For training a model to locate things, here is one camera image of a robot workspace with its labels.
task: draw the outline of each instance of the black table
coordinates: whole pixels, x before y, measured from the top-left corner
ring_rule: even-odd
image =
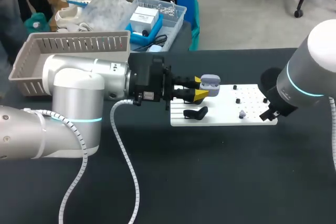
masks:
[[[294,49],[164,54],[175,74],[218,74],[222,84],[257,83]],[[145,55],[131,55],[133,64]],[[51,109],[13,90],[4,102]],[[71,194],[65,223],[128,223],[134,185],[104,105],[101,145]],[[333,223],[336,173],[327,100],[276,126],[171,127],[164,103],[124,105],[117,128],[140,183],[137,224]],[[1,223],[57,223],[59,205],[81,160],[0,162]]]

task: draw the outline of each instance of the white box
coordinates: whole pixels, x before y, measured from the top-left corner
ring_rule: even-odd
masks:
[[[153,16],[155,23],[158,22],[157,20],[159,19],[159,10],[156,10],[156,9],[138,6],[134,13]]]
[[[155,20],[153,16],[142,15],[137,13],[133,13],[130,21],[132,30],[141,34],[143,30],[146,30],[150,34],[153,29],[153,26],[155,25]]]

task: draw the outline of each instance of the pegboard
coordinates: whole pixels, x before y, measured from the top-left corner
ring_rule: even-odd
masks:
[[[200,105],[185,103],[182,99],[171,101],[170,122],[172,126],[244,126],[244,125],[276,125],[278,120],[263,121],[259,116],[268,110],[269,102],[264,103],[265,96],[256,84],[220,85],[216,97],[206,97]],[[187,109],[199,110],[208,107],[208,113],[198,121],[186,119],[183,111]],[[244,110],[246,116],[239,118],[239,112]]]

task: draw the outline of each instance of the plastic basket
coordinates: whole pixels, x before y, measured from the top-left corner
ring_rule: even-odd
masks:
[[[50,55],[70,55],[127,62],[130,32],[34,33],[18,53],[9,80],[27,97],[47,95],[42,72]]]
[[[157,36],[163,34],[167,35],[167,41],[161,51],[168,51],[183,25],[183,18],[187,8],[160,0],[134,0],[132,3],[132,12],[125,16],[124,20],[120,24],[120,30],[123,30],[125,27],[127,27],[132,14],[135,12],[138,6],[158,9],[160,14],[163,14],[162,27]],[[140,46],[141,45],[131,43],[131,50]]]

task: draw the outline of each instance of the plastic bag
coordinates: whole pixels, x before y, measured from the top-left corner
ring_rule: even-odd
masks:
[[[81,14],[81,22],[93,31],[117,31],[124,16],[132,12],[132,3],[126,0],[92,0]]]

